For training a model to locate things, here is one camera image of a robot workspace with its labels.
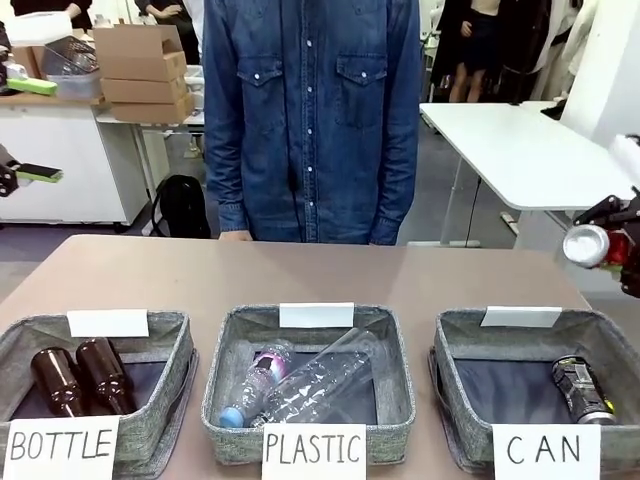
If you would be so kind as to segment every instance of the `black can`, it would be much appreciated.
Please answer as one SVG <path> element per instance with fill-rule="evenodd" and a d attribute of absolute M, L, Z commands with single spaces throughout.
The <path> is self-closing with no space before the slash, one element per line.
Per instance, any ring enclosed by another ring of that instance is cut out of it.
<path fill-rule="evenodd" d="M 574 423 L 615 425 L 613 404 L 607 399 L 587 361 L 576 355 L 553 362 L 553 381 L 567 402 Z"/>

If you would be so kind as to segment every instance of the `brown glass bottle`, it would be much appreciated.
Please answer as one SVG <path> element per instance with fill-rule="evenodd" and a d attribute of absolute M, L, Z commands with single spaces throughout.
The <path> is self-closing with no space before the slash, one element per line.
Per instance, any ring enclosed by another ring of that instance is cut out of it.
<path fill-rule="evenodd" d="M 76 360 L 100 405 L 115 415 L 128 415 L 137 410 L 133 384 L 111 341 L 106 338 L 87 340 L 76 350 Z"/>
<path fill-rule="evenodd" d="M 56 417 L 90 415 L 80 372 L 64 348 L 51 347 L 36 353 L 31 360 L 31 374 L 36 388 Z"/>

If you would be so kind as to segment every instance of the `blue bottle cap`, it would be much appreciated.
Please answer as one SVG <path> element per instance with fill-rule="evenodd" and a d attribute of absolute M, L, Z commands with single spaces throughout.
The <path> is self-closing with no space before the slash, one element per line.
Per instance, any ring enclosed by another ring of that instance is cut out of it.
<path fill-rule="evenodd" d="M 220 426 L 223 428 L 242 428 L 244 415 L 237 408 L 227 407 L 220 414 Z"/>

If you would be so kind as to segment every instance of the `plastic container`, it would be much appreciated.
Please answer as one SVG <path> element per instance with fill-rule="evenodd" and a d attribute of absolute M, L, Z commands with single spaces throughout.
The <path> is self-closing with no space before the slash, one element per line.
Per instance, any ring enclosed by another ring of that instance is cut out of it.
<path fill-rule="evenodd" d="M 261 411 L 263 401 L 288 373 L 295 354 L 293 345 L 277 340 L 267 345 L 247 370 L 243 381 L 231 391 L 229 405 L 220 413 L 220 425 L 242 428 Z"/>
<path fill-rule="evenodd" d="M 322 422 L 369 382 L 374 370 L 383 372 L 387 365 L 384 348 L 375 335 L 352 328 L 280 382 L 251 426 Z"/>
<path fill-rule="evenodd" d="M 56 96 L 63 100 L 92 100 L 102 95 L 100 71 L 86 75 L 47 75 L 58 85 Z"/>
<path fill-rule="evenodd" d="M 96 49 L 68 36 L 45 46 L 40 71 L 45 75 L 85 75 L 98 68 Z"/>
<path fill-rule="evenodd" d="M 7 19 L 7 36 L 14 47 L 46 45 L 69 36 L 73 30 L 65 12 L 36 12 Z"/>

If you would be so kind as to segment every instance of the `cardboard box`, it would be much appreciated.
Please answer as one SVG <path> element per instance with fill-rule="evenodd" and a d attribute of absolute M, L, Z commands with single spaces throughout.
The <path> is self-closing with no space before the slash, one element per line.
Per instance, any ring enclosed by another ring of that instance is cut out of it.
<path fill-rule="evenodd" d="M 111 112 L 116 120 L 129 123 L 182 123 L 193 112 L 193 97 L 187 94 L 171 105 L 149 103 L 114 103 Z"/>
<path fill-rule="evenodd" d="M 11 50 L 13 59 L 27 70 L 30 78 L 41 78 L 40 69 L 36 63 L 36 57 L 32 47 L 13 47 Z"/>
<path fill-rule="evenodd" d="M 170 82 L 103 78 L 102 92 L 111 103 L 176 103 L 188 93 L 184 77 Z"/>
<path fill-rule="evenodd" d="M 103 78 L 168 82 L 187 71 L 175 25 L 95 28 L 93 38 Z"/>

